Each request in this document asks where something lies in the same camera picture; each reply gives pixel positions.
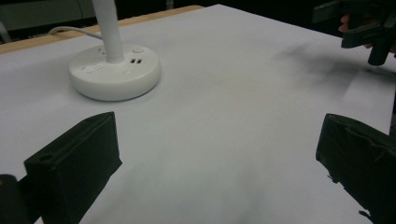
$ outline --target power cord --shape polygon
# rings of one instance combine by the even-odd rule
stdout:
[[[6,27],[2,22],[0,22],[0,37],[3,39],[4,43],[9,43],[12,41],[11,37],[9,37]]]
[[[61,32],[61,31],[77,31],[77,32],[80,32],[80,33],[83,33],[83,34],[86,34],[86,35],[90,35],[90,36],[98,38],[98,39],[102,39],[102,36],[99,35],[99,34],[90,32],[88,30],[72,27],[72,26],[58,26],[58,27],[52,28],[49,31],[49,35],[53,35],[53,34],[56,34],[58,32]]]

